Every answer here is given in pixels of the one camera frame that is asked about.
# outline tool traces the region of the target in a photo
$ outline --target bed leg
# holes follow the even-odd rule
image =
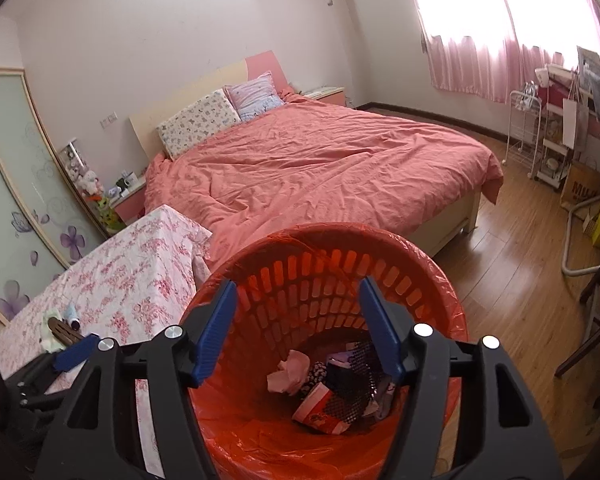
[[[469,234],[471,231],[475,229],[475,221],[478,218],[478,209],[480,208],[480,190],[474,192],[474,199],[471,204],[471,212],[469,213],[469,218],[467,219],[467,224],[462,232],[464,234]]]

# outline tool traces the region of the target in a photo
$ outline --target white patterned pillow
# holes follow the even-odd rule
[[[158,134],[171,160],[207,137],[240,122],[222,90],[204,96],[172,118],[158,124]]]

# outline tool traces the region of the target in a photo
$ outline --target floral tablecloth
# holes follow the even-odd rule
[[[50,309],[75,304],[83,335],[113,337],[121,345],[151,339],[180,317],[208,276],[202,257],[211,232],[164,205],[139,219],[71,266],[0,332],[0,371],[8,377],[42,353],[40,325]],[[79,368],[52,385],[71,385]],[[148,387],[136,386],[142,449],[149,472],[162,475]]]

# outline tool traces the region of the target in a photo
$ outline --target pink blanket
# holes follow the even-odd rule
[[[149,166],[147,211],[168,204],[209,229],[211,270],[296,224],[360,222],[407,236],[474,189],[496,201],[502,170],[471,137],[296,94],[285,100]]]

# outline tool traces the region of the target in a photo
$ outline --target wardrobe door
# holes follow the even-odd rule
[[[0,73],[0,171],[24,214],[14,229],[33,228],[64,266],[104,241],[62,176],[22,72]]]
[[[63,271],[0,174],[0,311],[11,319]]]

